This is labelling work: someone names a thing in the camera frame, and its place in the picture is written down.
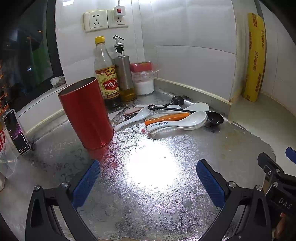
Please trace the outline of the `white crumpled cloth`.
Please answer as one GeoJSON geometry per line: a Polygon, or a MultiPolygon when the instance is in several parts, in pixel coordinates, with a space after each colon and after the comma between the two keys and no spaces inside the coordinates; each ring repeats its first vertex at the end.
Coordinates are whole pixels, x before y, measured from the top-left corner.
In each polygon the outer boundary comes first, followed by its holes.
{"type": "Polygon", "coordinates": [[[54,77],[50,80],[50,83],[54,88],[60,87],[61,85],[65,84],[65,77],[62,75],[54,77]]]}

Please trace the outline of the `white plug adapter red switch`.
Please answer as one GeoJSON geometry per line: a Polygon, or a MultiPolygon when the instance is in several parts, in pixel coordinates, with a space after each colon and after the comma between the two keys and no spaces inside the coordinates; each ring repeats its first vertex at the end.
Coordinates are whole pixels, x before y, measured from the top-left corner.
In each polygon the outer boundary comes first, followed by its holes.
{"type": "Polygon", "coordinates": [[[122,18],[126,15],[125,6],[120,4],[120,0],[118,0],[117,5],[114,7],[114,15],[118,18],[122,18]]]}

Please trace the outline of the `smartphone on stand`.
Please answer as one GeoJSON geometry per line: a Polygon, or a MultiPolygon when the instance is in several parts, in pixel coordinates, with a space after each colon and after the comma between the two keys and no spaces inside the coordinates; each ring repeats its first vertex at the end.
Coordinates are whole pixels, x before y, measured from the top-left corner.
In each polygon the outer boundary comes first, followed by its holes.
{"type": "Polygon", "coordinates": [[[25,136],[25,132],[16,117],[16,111],[14,109],[8,111],[4,116],[4,124],[18,153],[21,156],[27,153],[31,149],[31,144],[25,136]]]}

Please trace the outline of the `white MAX ceramic spoon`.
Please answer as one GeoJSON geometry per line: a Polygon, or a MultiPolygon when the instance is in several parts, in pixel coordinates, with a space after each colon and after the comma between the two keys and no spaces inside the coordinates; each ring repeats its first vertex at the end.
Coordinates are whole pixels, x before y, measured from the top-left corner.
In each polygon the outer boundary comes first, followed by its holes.
{"type": "Polygon", "coordinates": [[[198,111],[190,114],[188,117],[182,120],[164,120],[158,123],[150,124],[147,126],[147,131],[150,133],[152,131],[166,127],[199,128],[206,122],[207,118],[208,116],[205,111],[198,111]]]}

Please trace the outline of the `white ceramic spoon back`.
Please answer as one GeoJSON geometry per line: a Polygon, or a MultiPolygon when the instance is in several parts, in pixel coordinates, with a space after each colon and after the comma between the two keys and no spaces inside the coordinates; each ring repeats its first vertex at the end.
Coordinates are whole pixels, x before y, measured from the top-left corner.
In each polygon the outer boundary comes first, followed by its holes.
{"type": "MultiPolygon", "coordinates": [[[[179,105],[176,105],[176,104],[169,105],[168,108],[182,109],[179,105]]],[[[203,103],[203,102],[198,102],[198,103],[192,104],[184,109],[191,110],[191,111],[209,111],[210,108],[209,108],[208,104],[203,103]]]]}

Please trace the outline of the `orange handled peeler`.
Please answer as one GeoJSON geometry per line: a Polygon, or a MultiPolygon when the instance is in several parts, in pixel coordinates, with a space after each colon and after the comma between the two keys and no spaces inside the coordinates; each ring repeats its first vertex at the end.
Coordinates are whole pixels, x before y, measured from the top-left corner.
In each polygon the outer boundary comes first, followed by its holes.
{"type": "Polygon", "coordinates": [[[162,121],[179,121],[186,117],[188,117],[190,113],[172,113],[172,114],[166,114],[162,116],[158,116],[156,118],[151,118],[148,120],[145,120],[144,124],[146,126],[151,125],[153,123],[158,123],[162,121]]]}

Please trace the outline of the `steel oil dispenser bottle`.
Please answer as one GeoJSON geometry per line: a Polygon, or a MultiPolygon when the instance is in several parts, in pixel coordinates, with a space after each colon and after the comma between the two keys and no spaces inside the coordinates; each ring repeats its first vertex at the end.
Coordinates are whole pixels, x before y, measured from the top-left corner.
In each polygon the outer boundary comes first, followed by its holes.
{"type": "Polygon", "coordinates": [[[123,38],[114,35],[113,39],[115,40],[114,49],[116,52],[113,61],[119,84],[120,98],[122,102],[130,102],[137,97],[130,70],[130,58],[125,54],[123,38]]]}

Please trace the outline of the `yellow cling wrap roll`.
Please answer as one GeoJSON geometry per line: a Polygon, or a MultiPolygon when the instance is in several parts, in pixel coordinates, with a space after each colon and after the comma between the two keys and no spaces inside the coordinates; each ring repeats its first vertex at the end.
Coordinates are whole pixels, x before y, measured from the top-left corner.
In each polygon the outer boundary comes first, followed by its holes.
{"type": "Polygon", "coordinates": [[[249,13],[249,52],[246,82],[242,96],[251,102],[256,102],[261,90],[266,62],[266,32],[262,17],[249,13]]]}

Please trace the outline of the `red-lid salt jar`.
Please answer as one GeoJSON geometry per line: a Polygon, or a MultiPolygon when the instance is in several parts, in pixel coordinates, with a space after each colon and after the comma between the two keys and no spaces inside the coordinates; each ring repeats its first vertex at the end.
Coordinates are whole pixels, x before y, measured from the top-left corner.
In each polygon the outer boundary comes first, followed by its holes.
{"type": "Polygon", "coordinates": [[[130,70],[137,95],[148,95],[154,92],[154,72],[151,62],[131,63],[130,70]]]}

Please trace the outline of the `red metal utensil cup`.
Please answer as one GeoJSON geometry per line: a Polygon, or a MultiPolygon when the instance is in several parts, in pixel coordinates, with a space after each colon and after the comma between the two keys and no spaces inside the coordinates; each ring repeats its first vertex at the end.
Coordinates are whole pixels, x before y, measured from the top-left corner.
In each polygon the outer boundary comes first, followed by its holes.
{"type": "Polygon", "coordinates": [[[111,142],[114,130],[95,77],[67,86],[58,93],[58,97],[86,149],[98,150],[111,142]]]}

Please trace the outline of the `vinegar bottle yellow cap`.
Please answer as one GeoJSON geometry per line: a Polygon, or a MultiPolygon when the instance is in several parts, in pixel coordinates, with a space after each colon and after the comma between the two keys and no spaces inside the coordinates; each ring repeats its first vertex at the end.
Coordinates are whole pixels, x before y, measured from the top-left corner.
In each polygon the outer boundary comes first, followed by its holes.
{"type": "Polygon", "coordinates": [[[105,37],[95,38],[94,72],[99,83],[101,95],[108,109],[120,104],[119,84],[113,59],[107,51],[105,37]]]}

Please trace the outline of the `white double wall socket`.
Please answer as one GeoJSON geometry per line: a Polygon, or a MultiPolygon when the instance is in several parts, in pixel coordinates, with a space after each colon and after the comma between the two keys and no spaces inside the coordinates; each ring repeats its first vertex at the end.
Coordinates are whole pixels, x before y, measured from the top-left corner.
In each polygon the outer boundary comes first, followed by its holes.
{"type": "Polygon", "coordinates": [[[86,33],[129,27],[128,19],[125,16],[115,16],[113,9],[89,11],[83,13],[84,30],[86,33]]]}

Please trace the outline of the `black measuring spoon small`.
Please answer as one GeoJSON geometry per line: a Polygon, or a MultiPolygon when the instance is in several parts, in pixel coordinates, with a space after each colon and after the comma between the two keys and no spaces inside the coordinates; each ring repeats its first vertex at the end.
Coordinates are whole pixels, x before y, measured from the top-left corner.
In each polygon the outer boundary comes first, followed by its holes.
{"type": "Polygon", "coordinates": [[[181,96],[174,96],[171,99],[171,102],[165,104],[164,107],[167,107],[167,106],[170,106],[170,105],[173,105],[173,104],[182,106],[184,103],[185,103],[185,101],[184,101],[184,99],[181,96]]]}

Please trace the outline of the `black measuring spoon large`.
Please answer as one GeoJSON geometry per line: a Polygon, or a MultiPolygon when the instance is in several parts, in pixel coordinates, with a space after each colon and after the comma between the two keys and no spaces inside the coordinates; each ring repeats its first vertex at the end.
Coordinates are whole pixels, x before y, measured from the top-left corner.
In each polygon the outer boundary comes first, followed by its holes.
{"type": "MultiPolygon", "coordinates": [[[[148,108],[153,111],[155,111],[155,110],[170,110],[170,111],[179,111],[179,112],[187,112],[187,113],[196,112],[196,111],[185,110],[185,109],[162,107],[160,105],[154,105],[154,104],[150,104],[148,106],[148,108]]],[[[224,122],[224,117],[215,111],[205,111],[205,113],[208,116],[208,121],[213,125],[220,125],[224,122]]]]}

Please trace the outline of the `clear plastic bag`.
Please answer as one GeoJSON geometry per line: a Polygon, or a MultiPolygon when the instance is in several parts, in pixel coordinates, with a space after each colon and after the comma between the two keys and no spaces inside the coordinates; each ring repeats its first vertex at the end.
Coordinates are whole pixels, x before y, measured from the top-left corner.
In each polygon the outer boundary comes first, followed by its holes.
{"type": "Polygon", "coordinates": [[[17,157],[14,153],[13,143],[1,130],[1,173],[8,179],[14,173],[17,163],[17,157]]]}

